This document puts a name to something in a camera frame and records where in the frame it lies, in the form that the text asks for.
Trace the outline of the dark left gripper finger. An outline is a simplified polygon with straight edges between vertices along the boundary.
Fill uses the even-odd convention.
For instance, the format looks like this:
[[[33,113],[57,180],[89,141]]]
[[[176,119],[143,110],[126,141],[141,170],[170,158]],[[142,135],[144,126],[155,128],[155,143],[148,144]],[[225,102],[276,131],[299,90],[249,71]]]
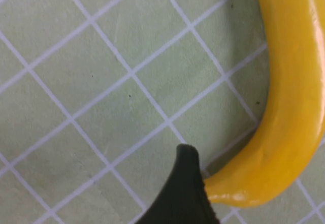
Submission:
[[[198,151],[179,144],[166,183],[137,223],[220,223],[204,187]]]

